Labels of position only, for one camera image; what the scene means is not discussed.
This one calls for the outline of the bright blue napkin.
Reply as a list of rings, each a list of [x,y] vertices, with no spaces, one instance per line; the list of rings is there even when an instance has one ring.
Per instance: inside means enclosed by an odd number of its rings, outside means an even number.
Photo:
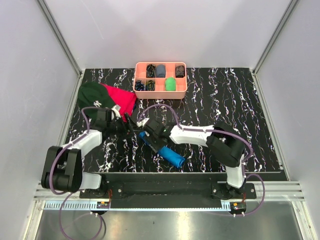
[[[144,143],[149,146],[155,153],[157,153],[160,157],[164,158],[165,160],[167,160],[170,164],[172,164],[174,167],[176,167],[177,169],[180,169],[183,165],[183,163],[185,162],[185,158],[182,157],[181,155],[179,155],[178,153],[176,153],[175,151],[171,150],[169,147],[167,146],[163,146],[162,148],[156,149],[154,147],[154,145],[152,145],[152,143],[147,140],[147,135],[146,133],[140,132],[138,135],[143,141]]]

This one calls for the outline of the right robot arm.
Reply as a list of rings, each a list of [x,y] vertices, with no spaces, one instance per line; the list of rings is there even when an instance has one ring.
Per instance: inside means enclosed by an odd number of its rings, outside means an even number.
[[[225,124],[209,126],[186,126],[179,123],[163,125],[146,118],[138,122],[142,139],[150,148],[160,154],[170,142],[207,147],[215,159],[225,166],[227,192],[232,198],[239,198],[245,192],[245,176],[242,161],[245,158],[243,139]]]

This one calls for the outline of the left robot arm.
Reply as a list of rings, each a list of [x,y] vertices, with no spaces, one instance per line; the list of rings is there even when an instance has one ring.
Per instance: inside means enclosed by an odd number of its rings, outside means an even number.
[[[129,139],[140,127],[126,113],[120,115],[120,106],[112,108],[84,107],[81,113],[86,130],[74,140],[62,146],[51,146],[47,150],[41,186],[55,195],[90,190],[97,198],[108,193],[108,186],[98,173],[83,171],[83,158],[100,146],[108,137]]]

